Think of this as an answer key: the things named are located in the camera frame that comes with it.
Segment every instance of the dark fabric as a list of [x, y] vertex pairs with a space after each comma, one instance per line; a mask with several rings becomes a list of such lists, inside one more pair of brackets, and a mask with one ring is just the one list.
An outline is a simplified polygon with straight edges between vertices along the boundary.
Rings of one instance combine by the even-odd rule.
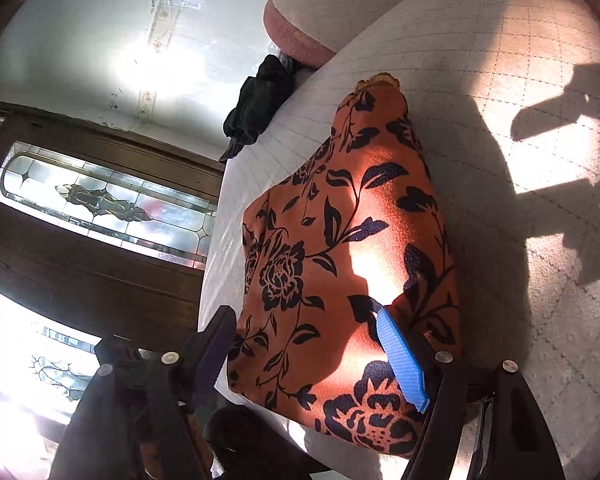
[[276, 56], [269, 54], [256, 77], [248, 77], [244, 82], [237, 107], [224, 121], [224, 134], [231, 143], [220, 162], [234, 158], [244, 146], [254, 144], [293, 91], [292, 75]]
[[310, 480], [310, 474], [329, 470], [245, 406], [215, 412], [204, 435], [224, 468], [221, 480]]

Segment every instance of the orange floral pillow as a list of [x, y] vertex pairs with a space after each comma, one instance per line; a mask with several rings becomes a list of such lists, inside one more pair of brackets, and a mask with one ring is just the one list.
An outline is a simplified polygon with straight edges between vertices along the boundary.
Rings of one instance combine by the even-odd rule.
[[402, 330], [460, 351], [447, 236], [408, 119], [388, 84], [361, 85], [331, 136], [244, 213], [244, 309], [229, 385], [315, 431], [408, 456], [423, 415], [407, 403], [376, 333]]

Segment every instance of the black rose print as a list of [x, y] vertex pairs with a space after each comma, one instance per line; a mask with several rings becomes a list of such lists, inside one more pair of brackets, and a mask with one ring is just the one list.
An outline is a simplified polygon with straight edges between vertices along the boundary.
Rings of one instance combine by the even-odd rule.
[[442, 344], [454, 345], [456, 337], [451, 327], [445, 322], [444, 310], [458, 310], [447, 293], [443, 304], [431, 305], [434, 293], [440, 288], [454, 266], [448, 266], [449, 254], [448, 238], [446, 228], [442, 226], [439, 219], [438, 204], [436, 200], [417, 187], [408, 187], [406, 195], [396, 201], [398, 208], [408, 213], [430, 214], [433, 216], [438, 227], [438, 236], [434, 239], [442, 252], [442, 272], [437, 273], [436, 267], [431, 259], [414, 244], [407, 244], [404, 248], [404, 268], [409, 278], [404, 283], [404, 295], [411, 308], [412, 317], [410, 328], [418, 324], [424, 324], [424, 330], [434, 339]]
[[244, 293], [246, 294], [249, 291], [249, 287], [251, 285], [251, 280], [253, 279], [253, 275], [256, 271], [256, 267], [258, 265], [258, 259], [260, 258], [260, 250], [262, 246], [259, 242], [254, 242], [249, 249], [249, 254], [247, 254], [245, 263], [244, 263]]
[[302, 262], [304, 242], [293, 247], [280, 246], [260, 271], [260, 285], [264, 310], [280, 306], [284, 312], [300, 303], [302, 299]]
[[294, 173], [292, 182], [294, 186], [305, 184], [311, 179], [314, 172], [315, 158], [311, 157]]
[[411, 420], [407, 420], [401, 410], [400, 395], [391, 388], [394, 383], [389, 363], [370, 362], [352, 395], [343, 394], [324, 403], [327, 429], [359, 446], [384, 453], [409, 454], [417, 443], [412, 422], [420, 422], [422, 416], [410, 412]]
[[361, 130], [352, 133], [350, 136], [351, 141], [347, 145], [347, 153], [352, 152], [352, 150], [358, 150], [368, 146], [368, 144], [371, 142], [371, 139], [378, 135], [380, 135], [380, 130], [372, 126], [368, 128], [362, 128]]
[[395, 121], [391, 121], [387, 123], [385, 126], [386, 130], [395, 136], [395, 138], [401, 144], [411, 148], [412, 150], [420, 150], [422, 147], [420, 145], [420, 141], [415, 136], [413, 131], [413, 123], [409, 119], [407, 112], [404, 115]]
[[331, 187], [350, 187], [355, 196], [353, 211], [349, 220], [344, 223], [342, 213], [331, 205], [329, 197], [324, 200], [324, 243], [326, 248], [322, 251], [309, 254], [307, 259], [320, 265], [324, 270], [329, 271], [334, 276], [338, 275], [338, 268], [333, 258], [329, 255], [339, 244], [351, 242], [362, 242], [367, 238], [377, 235], [379, 232], [387, 229], [389, 224], [383, 220], [374, 220], [371, 217], [366, 218], [362, 224], [351, 227], [351, 223], [360, 208], [360, 197], [364, 190], [384, 186], [400, 176], [407, 176], [409, 172], [400, 164], [388, 162], [378, 166], [371, 166], [365, 171], [359, 186], [353, 181], [353, 176], [348, 170], [329, 170], [326, 176], [326, 182]]
[[347, 299], [351, 304], [354, 319], [358, 323], [366, 323], [371, 340], [382, 346], [378, 337], [376, 316], [374, 316], [374, 313], [376, 314], [383, 307], [382, 304], [369, 296], [363, 296], [361, 294], [349, 296]]
[[353, 107], [357, 112], [372, 112], [376, 107], [376, 98], [371, 92], [365, 91]]

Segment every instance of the floral fabric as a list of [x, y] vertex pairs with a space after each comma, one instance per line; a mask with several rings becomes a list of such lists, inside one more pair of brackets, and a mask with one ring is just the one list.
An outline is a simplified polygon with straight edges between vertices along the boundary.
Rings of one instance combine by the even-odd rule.
[[244, 309], [229, 386], [357, 446], [408, 456], [424, 416], [407, 403], [373, 312], [460, 351], [454, 267], [438, 202], [393, 86], [362, 86], [331, 136], [244, 213]]

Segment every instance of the black floral pattern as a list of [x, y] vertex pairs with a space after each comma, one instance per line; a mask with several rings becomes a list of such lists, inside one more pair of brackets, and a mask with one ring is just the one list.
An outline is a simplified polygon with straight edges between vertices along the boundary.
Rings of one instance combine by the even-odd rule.
[[395, 389], [394, 371], [384, 361], [366, 365], [353, 393], [327, 400], [323, 411], [325, 425], [334, 435], [352, 444], [396, 455], [408, 455], [413, 450], [418, 441], [414, 423], [423, 420], [415, 410], [406, 413]]
[[264, 310], [280, 306], [284, 312], [293, 308], [302, 299], [302, 262], [304, 261], [304, 242], [293, 247], [286, 244], [265, 264], [260, 271], [260, 285]]
[[258, 266], [260, 252], [262, 251], [262, 242], [260, 240], [256, 240], [253, 231], [250, 231], [245, 224], [242, 224], [242, 244], [247, 247], [249, 243], [251, 244], [251, 247], [249, 248], [249, 253], [245, 257], [244, 263], [245, 294], [249, 291], [251, 281], [253, 280], [253, 275], [255, 274], [256, 267]]
[[[385, 307], [392, 315], [397, 312], [401, 328], [423, 333], [432, 345], [450, 350], [457, 345], [458, 307], [454, 285], [447, 281], [453, 265], [446, 230], [424, 178], [429, 170], [420, 142], [403, 113], [406, 102], [400, 94], [390, 97], [397, 119], [386, 123], [386, 103], [374, 93], [363, 89], [348, 96], [338, 108], [337, 127], [331, 128], [329, 139], [245, 214], [245, 307], [228, 353], [228, 380], [232, 390], [317, 431], [407, 456], [423, 418], [405, 401], [391, 367], [382, 360], [376, 313], [385, 305], [355, 280], [347, 282], [352, 269], [343, 257], [349, 252], [343, 245], [364, 242], [388, 229], [395, 231], [396, 240], [405, 240], [402, 262], [392, 252], [400, 276], [394, 285], [398, 291], [402, 286], [402, 293]], [[376, 142], [389, 154], [387, 160], [374, 157], [366, 168], [349, 162], [353, 159], [347, 154]], [[355, 164], [359, 160], [364, 158], [357, 157]], [[410, 166], [405, 168], [403, 161]], [[365, 209], [372, 216], [362, 214]], [[424, 226], [416, 237], [400, 227], [412, 221], [416, 232]], [[421, 244], [420, 235], [435, 240], [440, 252], [435, 244]], [[385, 233], [378, 242], [390, 239]], [[352, 285], [348, 296], [338, 287], [342, 280]], [[348, 341], [359, 340], [370, 358], [351, 391], [349, 385], [334, 392], [324, 378], [341, 373], [341, 365], [334, 372], [331, 364], [314, 365], [313, 360], [329, 351], [330, 338], [337, 340], [333, 327], [340, 326], [340, 320], [347, 331], [356, 333]], [[352, 320], [366, 324], [366, 330], [357, 330]]]

